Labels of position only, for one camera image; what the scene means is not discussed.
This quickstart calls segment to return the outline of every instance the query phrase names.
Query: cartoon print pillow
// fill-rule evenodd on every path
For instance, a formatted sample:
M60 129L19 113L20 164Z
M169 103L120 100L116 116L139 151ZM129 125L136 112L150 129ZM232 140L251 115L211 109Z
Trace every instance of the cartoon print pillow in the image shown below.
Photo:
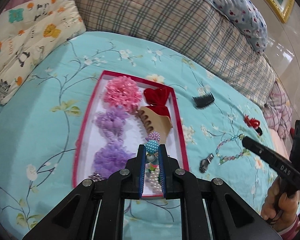
M250 0L206 0L246 37L252 48L262 55L267 46L267 25Z
M0 15L0 103L57 46L86 31L73 0L32 0Z

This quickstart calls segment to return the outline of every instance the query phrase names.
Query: pink sleeve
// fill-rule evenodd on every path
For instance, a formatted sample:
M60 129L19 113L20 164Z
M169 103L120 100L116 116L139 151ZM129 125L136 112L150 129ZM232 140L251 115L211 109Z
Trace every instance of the pink sleeve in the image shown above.
M296 229L298 226L298 222L299 222L299 218L297 217L294 224L292 224L287 229L278 232L278 234L282 237L282 240L293 240L293 238L297 234Z

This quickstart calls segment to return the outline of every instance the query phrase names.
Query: red bow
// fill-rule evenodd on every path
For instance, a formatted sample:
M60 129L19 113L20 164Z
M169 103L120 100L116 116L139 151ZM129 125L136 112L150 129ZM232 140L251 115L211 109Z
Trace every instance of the red bow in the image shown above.
M145 95L146 102L149 104L149 106L146 106L147 108L158 115L166 115L170 118L169 110L165 106L170 94L170 91L167 88L158 88L156 90L147 88L143 94Z
M255 118L249 119L248 115L245 115L244 122L248 125L248 127L253 127L254 129L257 129L260 125L260 121Z

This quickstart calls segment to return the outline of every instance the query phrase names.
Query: hand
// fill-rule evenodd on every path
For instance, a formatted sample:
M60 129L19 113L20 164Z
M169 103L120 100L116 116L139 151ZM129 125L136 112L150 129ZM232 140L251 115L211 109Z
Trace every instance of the hand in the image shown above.
M274 209L275 197L279 194L279 177L275 179L271 187L268 189L268 196L265 199L261 209L261 217L264 220L273 219L276 216ZM273 229L280 232L291 226L296 220L298 209L298 192L287 197L287 193L283 193L279 199L279 208L283 211L282 216L273 225Z

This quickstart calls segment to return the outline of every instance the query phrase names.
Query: bed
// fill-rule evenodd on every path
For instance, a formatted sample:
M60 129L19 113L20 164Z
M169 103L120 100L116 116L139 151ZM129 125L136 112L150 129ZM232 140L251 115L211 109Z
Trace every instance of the bed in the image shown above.
M171 49L119 34L86 32L55 49L9 103L0 106L0 222L9 233L21 239L72 190L72 164L82 115L104 69L172 86L178 98L190 171L207 180L223 178L260 212L276 175L258 157L244 151L238 136L245 134L273 147L262 111ZM207 92L212 92L215 104L195 109L192 96ZM56 111L59 105L65 107ZM76 111L66 114L72 106L77 106ZM261 121L261 137L244 123L245 114ZM244 153L222 165L219 159L213 160L208 171L200 173L200 160L217 148L223 156ZM181 239L178 205L178 201L166 200L127 201L124 239L138 239L145 228L149 231L143 234L144 239L167 234Z

